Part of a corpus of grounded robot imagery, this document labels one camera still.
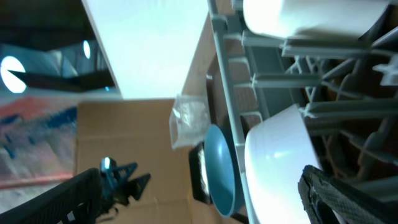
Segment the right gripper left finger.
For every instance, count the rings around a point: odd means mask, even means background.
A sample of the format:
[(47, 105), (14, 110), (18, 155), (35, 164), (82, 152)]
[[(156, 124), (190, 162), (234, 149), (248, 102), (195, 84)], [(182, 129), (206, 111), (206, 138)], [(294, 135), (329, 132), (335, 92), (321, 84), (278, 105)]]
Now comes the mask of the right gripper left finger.
[(1, 223), (94, 223), (100, 211), (101, 176), (90, 168), (1, 214)]

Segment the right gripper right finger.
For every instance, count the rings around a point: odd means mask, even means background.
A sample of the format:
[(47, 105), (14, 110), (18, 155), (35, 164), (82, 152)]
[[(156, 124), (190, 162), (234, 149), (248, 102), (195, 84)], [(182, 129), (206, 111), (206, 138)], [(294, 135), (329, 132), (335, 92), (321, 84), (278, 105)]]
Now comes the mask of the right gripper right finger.
[(307, 165), (298, 191), (310, 223), (397, 224), (397, 212), (370, 195)]

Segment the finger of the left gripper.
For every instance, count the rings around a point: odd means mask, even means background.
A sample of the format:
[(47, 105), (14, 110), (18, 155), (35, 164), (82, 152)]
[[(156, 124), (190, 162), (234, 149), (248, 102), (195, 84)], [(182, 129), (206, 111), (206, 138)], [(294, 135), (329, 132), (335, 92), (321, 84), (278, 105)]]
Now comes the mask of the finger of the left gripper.
[(101, 160), (100, 176), (102, 184), (102, 199), (106, 203), (129, 205), (129, 198), (140, 200), (146, 185), (151, 179), (149, 173), (130, 180), (137, 169), (137, 163), (118, 166), (117, 162), (105, 157)]

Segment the pink bowl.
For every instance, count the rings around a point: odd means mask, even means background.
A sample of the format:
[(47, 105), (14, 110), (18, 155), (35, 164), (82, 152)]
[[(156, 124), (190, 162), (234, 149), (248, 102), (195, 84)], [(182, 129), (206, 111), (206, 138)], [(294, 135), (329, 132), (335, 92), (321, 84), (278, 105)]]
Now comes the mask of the pink bowl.
[(244, 159), (249, 194), (260, 223), (309, 223), (298, 182), (306, 165), (321, 168), (321, 164), (297, 105), (250, 129)]

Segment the dark blue plate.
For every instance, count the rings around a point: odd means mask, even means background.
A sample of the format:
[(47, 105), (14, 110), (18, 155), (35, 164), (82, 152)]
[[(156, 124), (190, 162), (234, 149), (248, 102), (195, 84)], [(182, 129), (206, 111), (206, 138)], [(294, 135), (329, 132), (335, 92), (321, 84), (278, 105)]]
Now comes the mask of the dark blue plate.
[(231, 130), (212, 124), (206, 133), (204, 155), (213, 204), (221, 216), (230, 217), (245, 204)]

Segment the light blue bowl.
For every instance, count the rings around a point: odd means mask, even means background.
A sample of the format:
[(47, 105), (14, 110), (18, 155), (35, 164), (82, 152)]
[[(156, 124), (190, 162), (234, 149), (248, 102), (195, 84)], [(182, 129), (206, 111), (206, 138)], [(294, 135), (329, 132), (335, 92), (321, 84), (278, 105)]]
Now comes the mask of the light blue bowl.
[(278, 39), (363, 36), (390, 5), (382, 0), (244, 0), (249, 30)]

